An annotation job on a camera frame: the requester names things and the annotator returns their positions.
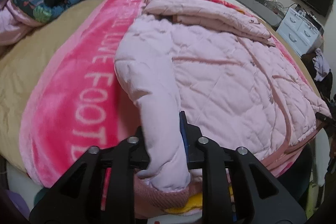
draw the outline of pink blanket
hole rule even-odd
[[[225,1],[211,1],[240,10]],[[114,57],[143,6],[143,0],[106,0],[44,70],[28,100],[20,130],[21,155],[36,183],[51,187],[88,147],[115,146],[140,125],[138,110],[115,77]],[[273,39],[278,47],[280,43]],[[285,49],[280,50],[295,64]],[[295,69],[306,82],[297,66]],[[160,208],[169,208],[167,203],[181,207],[196,191],[191,185],[176,195],[148,191],[138,179],[135,184],[137,213],[147,217],[160,213],[149,203]]]

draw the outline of white lettering on blanket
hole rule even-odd
[[[111,100],[110,91],[114,86],[114,57],[120,40],[123,38],[128,27],[139,14],[140,6],[143,0],[128,0],[123,3],[124,9],[118,9],[114,15],[114,20],[107,30],[102,32],[103,39],[97,45],[96,53],[92,57],[91,66],[84,75],[84,79],[90,80],[91,84],[79,94],[80,104],[75,110],[75,119],[80,122],[81,129],[73,129],[72,134],[81,139],[92,139],[92,145],[99,145],[100,148],[106,148],[109,143],[108,132],[104,121],[107,118],[108,110],[100,105],[107,100]],[[88,146],[72,144],[71,160],[76,161],[86,150]]]

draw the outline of mattress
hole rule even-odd
[[[18,148],[18,134],[31,91],[55,51],[102,1],[85,0],[71,7],[55,21],[26,36],[0,60],[0,154],[19,170],[25,171]],[[235,0],[226,1],[246,9]],[[318,94],[300,58],[269,25],[263,24],[287,48]]]

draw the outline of drawer handle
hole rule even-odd
[[[305,34],[307,37],[310,37],[310,34],[308,34],[308,33],[306,32],[306,30],[304,31],[304,34]]]
[[[295,43],[295,42],[297,42],[297,40],[296,40],[296,39],[292,39],[292,37],[291,37],[291,34],[290,34],[290,33],[288,34],[288,36],[289,36],[289,39],[291,40],[291,42],[294,42],[294,43]]]

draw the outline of metal screw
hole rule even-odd
[[[138,141],[139,141],[139,138],[135,136],[131,136],[127,139],[128,143],[137,143]]]
[[[202,144],[207,144],[209,142],[209,140],[206,137],[201,137],[201,138],[198,139],[198,142],[202,143]]]
[[[238,153],[241,154],[241,155],[246,155],[248,150],[245,148],[245,147],[238,147],[237,149]]]
[[[98,146],[92,146],[89,148],[89,153],[90,154],[97,154],[99,152],[99,147]]]

